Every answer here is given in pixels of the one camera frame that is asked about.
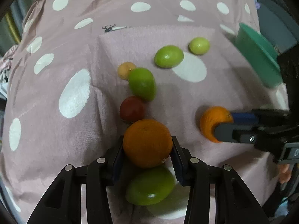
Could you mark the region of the right hand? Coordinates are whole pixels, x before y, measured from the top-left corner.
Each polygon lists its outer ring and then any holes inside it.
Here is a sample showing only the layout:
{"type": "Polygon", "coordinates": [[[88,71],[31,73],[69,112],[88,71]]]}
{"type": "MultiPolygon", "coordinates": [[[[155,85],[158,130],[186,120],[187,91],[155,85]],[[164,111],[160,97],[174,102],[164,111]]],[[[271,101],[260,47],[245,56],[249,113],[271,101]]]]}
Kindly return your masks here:
{"type": "Polygon", "coordinates": [[[290,164],[279,164],[278,171],[279,171],[279,182],[281,184],[286,183],[291,178],[291,170],[290,164]]]}

